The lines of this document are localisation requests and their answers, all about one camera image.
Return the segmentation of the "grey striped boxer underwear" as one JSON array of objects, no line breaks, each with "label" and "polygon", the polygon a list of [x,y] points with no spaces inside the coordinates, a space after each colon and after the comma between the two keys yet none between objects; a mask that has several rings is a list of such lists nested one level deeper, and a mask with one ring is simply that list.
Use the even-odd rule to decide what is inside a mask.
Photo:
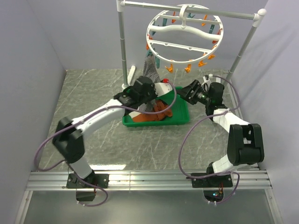
[{"label": "grey striped boxer underwear", "polygon": [[[154,56],[145,57],[142,75],[151,79],[153,83],[159,83],[161,81],[160,76],[156,70]],[[138,107],[140,111],[152,112],[154,109],[155,100],[149,101],[146,104],[142,104]]]}]

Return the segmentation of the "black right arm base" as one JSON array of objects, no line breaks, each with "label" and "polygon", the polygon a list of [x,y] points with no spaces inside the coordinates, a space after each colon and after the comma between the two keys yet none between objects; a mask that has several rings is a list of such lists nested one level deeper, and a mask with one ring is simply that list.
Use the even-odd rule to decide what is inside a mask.
[{"label": "black right arm base", "polygon": [[232,177],[229,172],[222,172],[220,175],[212,175],[203,178],[208,173],[191,173],[186,179],[191,179],[193,188],[218,188],[233,187]]}]

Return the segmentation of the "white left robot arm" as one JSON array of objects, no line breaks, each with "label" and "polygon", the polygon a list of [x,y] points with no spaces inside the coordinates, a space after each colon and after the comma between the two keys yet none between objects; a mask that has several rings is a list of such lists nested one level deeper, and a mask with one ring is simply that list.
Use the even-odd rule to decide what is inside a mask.
[{"label": "white left robot arm", "polygon": [[124,117],[128,113],[125,107],[137,109],[141,104],[157,97],[155,84],[150,78],[140,76],[132,86],[114,95],[106,104],[84,116],[75,119],[61,119],[57,125],[52,144],[78,175],[78,183],[88,188],[94,183],[93,170],[85,154],[84,140],[105,124]]}]

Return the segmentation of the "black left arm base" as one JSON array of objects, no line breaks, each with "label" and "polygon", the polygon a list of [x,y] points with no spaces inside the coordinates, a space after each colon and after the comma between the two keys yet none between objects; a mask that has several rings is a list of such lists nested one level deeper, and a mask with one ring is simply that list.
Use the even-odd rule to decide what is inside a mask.
[{"label": "black left arm base", "polygon": [[[84,179],[85,182],[106,189],[109,182],[109,174],[92,174],[92,176]],[[66,188],[67,189],[86,189],[92,188],[89,184],[83,183],[78,179],[76,174],[68,175]]]}]

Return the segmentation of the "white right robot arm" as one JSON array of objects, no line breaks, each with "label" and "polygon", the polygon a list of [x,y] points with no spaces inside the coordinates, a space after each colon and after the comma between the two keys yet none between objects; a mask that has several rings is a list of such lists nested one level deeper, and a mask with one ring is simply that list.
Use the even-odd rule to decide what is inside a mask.
[{"label": "white right robot arm", "polygon": [[225,86],[219,82],[212,82],[205,89],[198,80],[194,80],[177,92],[189,104],[203,104],[207,119],[220,125],[228,133],[226,155],[210,163],[206,169],[206,182],[213,187],[221,183],[221,174],[264,160],[261,126],[234,115],[233,109],[229,109],[223,103],[224,90]]}]

